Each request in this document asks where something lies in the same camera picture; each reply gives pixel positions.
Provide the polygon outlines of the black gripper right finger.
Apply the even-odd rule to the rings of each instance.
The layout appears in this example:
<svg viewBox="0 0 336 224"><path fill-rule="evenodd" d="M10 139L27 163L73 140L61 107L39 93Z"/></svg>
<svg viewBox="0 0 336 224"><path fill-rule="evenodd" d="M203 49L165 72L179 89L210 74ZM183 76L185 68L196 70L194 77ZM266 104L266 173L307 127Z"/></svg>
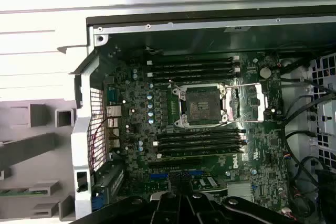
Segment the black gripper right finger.
<svg viewBox="0 0 336 224"><path fill-rule="evenodd" d="M198 223L297 223L291 217L237 196L227 197L218 204L205 193L194 191L188 173L183 174L183 197Z"/></svg>

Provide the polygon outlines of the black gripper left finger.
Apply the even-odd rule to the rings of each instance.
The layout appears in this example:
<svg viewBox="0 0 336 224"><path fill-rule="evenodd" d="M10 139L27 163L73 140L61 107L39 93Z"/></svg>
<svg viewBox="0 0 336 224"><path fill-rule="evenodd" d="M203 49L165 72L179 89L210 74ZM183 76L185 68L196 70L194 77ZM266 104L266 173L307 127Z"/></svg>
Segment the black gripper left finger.
<svg viewBox="0 0 336 224"><path fill-rule="evenodd" d="M182 173L169 173L168 191L146 201L131 196L75 220L73 223L178 223L182 200Z"/></svg>

